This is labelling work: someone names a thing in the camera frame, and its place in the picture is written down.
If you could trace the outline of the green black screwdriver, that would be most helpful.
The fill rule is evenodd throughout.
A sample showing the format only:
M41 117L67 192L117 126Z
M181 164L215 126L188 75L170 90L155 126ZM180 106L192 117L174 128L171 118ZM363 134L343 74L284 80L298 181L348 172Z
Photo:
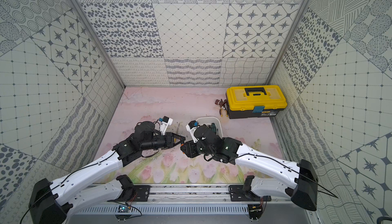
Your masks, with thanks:
M210 125L210 129L215 133L215 135L217 135L218 128L216 127L215 123L212 123Z

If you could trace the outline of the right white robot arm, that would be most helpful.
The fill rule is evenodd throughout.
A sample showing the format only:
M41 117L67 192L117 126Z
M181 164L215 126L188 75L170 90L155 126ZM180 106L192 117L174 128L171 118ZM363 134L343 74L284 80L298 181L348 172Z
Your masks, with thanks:
M231 137L219 137L203 125L189 130L192 140L181 145L181 151L189 158L209 157L224 164L242 165L278 180L278 185L264 184L253 177L250 191L257 196L289 198L297 206L317 210L318 178L311 162L299 163L279 159L259 152Z

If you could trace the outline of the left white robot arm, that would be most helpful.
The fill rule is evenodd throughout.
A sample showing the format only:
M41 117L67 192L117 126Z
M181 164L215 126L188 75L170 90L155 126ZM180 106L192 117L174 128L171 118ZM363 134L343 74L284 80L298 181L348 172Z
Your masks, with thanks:
M157 130L154 122L138 123L128 138L116 144L105 155L62 178L44 178L33 188L28 213L35 224L62 224L71 215L110 202L129 202L137 189L127 175L120 175L103 186L92 183L143 156L146 150L164 150L185 142L185 137L167 132L168 123Z

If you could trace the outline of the white rectangular storage tray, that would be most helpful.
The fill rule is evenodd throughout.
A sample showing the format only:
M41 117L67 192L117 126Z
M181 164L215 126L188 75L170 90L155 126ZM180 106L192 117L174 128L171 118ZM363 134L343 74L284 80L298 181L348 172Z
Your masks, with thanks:
M215 124L215 127L217 128L217 135L222 138L223 137L223 131L222 131L222 127L221 127L221 123L220 120L216 117L203 117L203 118L198 118L196 119L196 121L200 124L200 125L212 125Z

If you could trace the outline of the yellow black toolbox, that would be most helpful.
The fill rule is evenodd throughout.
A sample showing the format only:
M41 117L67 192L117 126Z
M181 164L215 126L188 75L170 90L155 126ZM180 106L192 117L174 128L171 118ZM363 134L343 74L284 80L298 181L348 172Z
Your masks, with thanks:
M236 86L226 91L225 108L230 119L274 117L287 107L280 87Z

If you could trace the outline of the green circuit board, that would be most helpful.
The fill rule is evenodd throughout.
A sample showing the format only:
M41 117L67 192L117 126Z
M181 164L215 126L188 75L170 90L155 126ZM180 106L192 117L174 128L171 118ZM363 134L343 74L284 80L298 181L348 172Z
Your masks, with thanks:
M130 212L130 207L126 205L119 205L118 207L118 213L129 213Z

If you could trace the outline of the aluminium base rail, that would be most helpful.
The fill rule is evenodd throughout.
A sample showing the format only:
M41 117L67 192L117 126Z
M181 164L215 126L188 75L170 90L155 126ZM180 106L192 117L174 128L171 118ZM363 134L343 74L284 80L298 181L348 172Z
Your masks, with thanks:
M264 184L278 185L278 181L260 179ZM129 202L102 202L83 209L75 214L115 214L126 220L149 214L248 214L250 218L259 218L269 202L294 204L289 198L268 196L267 201L231 200L229 187L232 185L135 185L137 196ZM118 213L119 205L130 207L129 213Z

